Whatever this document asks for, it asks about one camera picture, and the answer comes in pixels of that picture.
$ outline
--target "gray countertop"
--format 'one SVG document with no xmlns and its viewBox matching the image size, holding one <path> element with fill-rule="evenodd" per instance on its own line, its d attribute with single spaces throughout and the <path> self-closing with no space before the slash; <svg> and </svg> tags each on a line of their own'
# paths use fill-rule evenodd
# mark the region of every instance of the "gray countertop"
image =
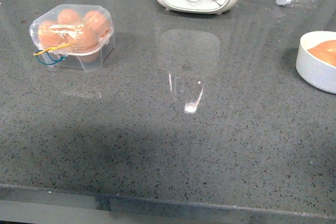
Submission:
<svg viewBox="0 0 336 224">
<path fill-rule="evenodd" d="M 0 3 L 0 184 L 336 217 L 336 98 L 295 69 L 303 34 L 336 31 L 336 0 L 210 16 L 156 0 Z M 63 3 L 110 12 L 102 68 L 33 57 L 30 24 Z"/>
</svg>

